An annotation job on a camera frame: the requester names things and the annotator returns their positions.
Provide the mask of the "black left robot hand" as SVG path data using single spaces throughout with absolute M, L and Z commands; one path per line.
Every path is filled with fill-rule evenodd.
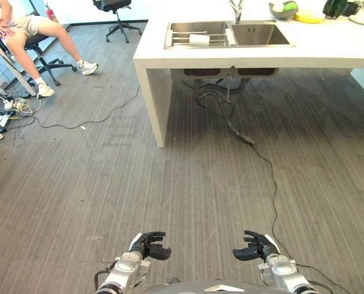
M 129 248 L 129 252 L 138 252 L 142 259 L 147 257 L 156 260 L 167 260 L 171 254 L 171 248 L 164 248 L 162 244 L 158 244 L 163 240 L 166 232 L 152 231 L 147 233 L 138 233 Z

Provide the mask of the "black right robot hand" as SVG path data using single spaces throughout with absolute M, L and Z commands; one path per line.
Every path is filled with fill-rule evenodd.
M 267 261 L 270 255 L 279 255 L 280 251 L 275 243 L 270 241 L 266 235 L 260 233 L 245 230 L 246 235 L 243 240 L 248 244 L 243 249 L 233 249 L 232 253 L 237 260 L 249 261 L 257 258 L 261 258 L 263 261 Z

